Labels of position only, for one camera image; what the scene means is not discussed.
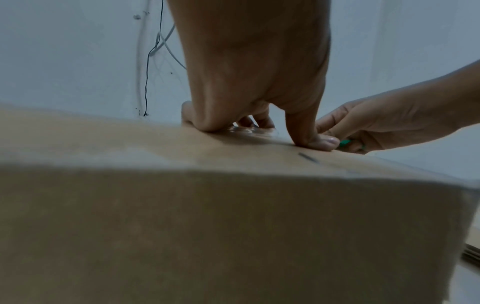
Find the black wire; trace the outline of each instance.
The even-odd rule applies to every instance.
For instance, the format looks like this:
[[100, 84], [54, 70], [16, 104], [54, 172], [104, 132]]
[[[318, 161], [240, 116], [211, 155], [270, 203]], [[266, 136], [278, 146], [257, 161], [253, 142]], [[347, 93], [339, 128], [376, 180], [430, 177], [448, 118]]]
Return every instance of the black wire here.
[[[159, 33], [162, 32], [162, 20], [164, 18], [164, 0], [161, 0], [161, 12], [160, 12], [160, 31]], [[149, 66], [150, 66], [150, 54], [152, 51], [159, 46], [160, 43], [160, 34], [156, 36], [156, 41], [155, 41], [155, 46], [150, 50], [146, 57], [146, 82], [145, 82], [145, 113], [143, 116], [148, 116], [149, 114], [147, 113], [147, 110], [149, 109], [149, 99], [147, 97], [147, 92], [148, 92], [148, 84], [149, 84]]]

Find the hand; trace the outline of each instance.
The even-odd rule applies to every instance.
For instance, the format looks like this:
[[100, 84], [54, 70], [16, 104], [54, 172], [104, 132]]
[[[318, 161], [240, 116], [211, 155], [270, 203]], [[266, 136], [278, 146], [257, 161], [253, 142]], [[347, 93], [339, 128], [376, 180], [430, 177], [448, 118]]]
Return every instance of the hand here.
[[358, 154], [444, 137], [460, 128], [460, 106], [442, 87], [435, 80], [346, 103], [317, 120], [317, 131], [351, 139], [342, 150]]
[[185, 50], [192, 101], [182, 119], [202, 131], [237, 122], [275, 127], [270, 103], [285, 110], [295, 144], [333, 150], [315, 119], [330, 52], [330, 2], [170, 0]]

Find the cardboard box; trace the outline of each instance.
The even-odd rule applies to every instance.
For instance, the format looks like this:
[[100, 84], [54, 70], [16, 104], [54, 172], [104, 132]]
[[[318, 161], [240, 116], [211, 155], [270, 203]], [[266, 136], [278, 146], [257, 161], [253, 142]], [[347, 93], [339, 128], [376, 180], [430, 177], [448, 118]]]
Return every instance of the cardboard box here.
[[466, 182], [269, 132], [0, 111], [1, 303], [441, 303]]

